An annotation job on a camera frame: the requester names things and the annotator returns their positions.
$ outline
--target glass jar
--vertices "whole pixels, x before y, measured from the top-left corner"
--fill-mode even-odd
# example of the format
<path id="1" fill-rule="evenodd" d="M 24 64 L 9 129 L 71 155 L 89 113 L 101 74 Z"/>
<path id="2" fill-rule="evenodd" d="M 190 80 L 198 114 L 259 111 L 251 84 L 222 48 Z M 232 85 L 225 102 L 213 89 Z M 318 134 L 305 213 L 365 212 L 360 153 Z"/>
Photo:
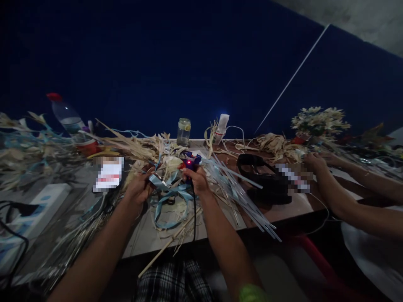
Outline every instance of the glass jar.
<path id="1" fill-rule="evenodd" d="M 178 136 L 176 137 L 176 143 L 183 147 L 189 147 L 190 136 L 190 119 L 180 118 L 178 122 Z"/>

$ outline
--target white bottle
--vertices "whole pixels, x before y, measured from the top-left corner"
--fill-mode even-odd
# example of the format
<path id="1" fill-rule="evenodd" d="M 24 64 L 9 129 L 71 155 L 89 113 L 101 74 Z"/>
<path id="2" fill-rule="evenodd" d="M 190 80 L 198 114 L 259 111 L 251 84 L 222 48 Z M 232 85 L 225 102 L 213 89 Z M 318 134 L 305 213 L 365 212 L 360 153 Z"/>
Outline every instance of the white bottle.
<path id="1" fill-rule="evenodd" d="M 221 142 L 222 138 L 225 135 L 225 132 L 227 131 L 227 123 L 229 119 L 230 119 L 229 115 L 226 114 L 220 115 L 217 130 L 214 132 L 213 136 L 213 145 L 218 145 Z"/>
<path id="2" fill-rule="evenodd" d="M 56 118 L 73 138 L 75 143 L 84 143 L 89 140 L 85 134 L 79 133 L 79 130 L 85 126 L 81 117 L 74 108 L 63 102 L 62 97 L 57 93 L 49 93 L 46 95 L 52 101 L 52 109 Z"/>

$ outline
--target person's left hand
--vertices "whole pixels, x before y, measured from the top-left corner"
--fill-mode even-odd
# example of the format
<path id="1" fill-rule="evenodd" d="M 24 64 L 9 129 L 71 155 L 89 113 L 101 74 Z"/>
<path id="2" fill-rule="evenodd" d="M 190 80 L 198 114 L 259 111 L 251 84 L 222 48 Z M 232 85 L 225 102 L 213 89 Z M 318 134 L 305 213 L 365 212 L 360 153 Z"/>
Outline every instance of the person's left hand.
<path id="1" fill-rule="evenodd" d="M 126 189 L 125 196 L 132 199 L 138 204 L 142 204 L 154 191 L 155 187 L 148 180 L 148 178 L 154 173 L 155 167 L 148 164 L 142 169 L 144 173 L 138 173 L 137 177 L 131 181 Z"/>

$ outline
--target dark blue wall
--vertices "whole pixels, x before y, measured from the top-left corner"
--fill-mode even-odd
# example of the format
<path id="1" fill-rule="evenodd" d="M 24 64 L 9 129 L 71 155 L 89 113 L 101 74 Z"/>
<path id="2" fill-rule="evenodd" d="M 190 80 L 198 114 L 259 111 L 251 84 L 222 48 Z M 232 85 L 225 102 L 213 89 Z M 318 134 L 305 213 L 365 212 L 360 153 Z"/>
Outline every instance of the dark blue wall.
<path id="1" fill-rule="evenodd" d="M 384 122 L 384 134 L 403 126 L 403 59 L 330 26 L 258 133 L 295 135 L 291 118 L 303 107 L 346 112 L 353 135 Z"/>
<path id="2" fill-rule="evenodd" d="M 1 111 L 60 129 L 58 92 L 84 121 L 175 137 L 188 117 L 193 138 L 221 113 L 251 137 L 323 30 L 267 0 L 16 0 L 3 16 Z"/>

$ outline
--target green sleeve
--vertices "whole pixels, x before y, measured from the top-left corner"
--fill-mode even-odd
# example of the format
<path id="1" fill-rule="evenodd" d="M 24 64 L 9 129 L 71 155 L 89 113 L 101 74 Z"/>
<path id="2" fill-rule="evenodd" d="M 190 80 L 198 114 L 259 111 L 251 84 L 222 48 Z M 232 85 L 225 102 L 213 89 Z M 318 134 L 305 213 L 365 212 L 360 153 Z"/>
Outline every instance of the green sleeve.
<path id="1" fill-rule="evenodd" d="M 239 302 L 270 302 L 269 296 L 260 287 L 247 284 L 242 287 Z"/>

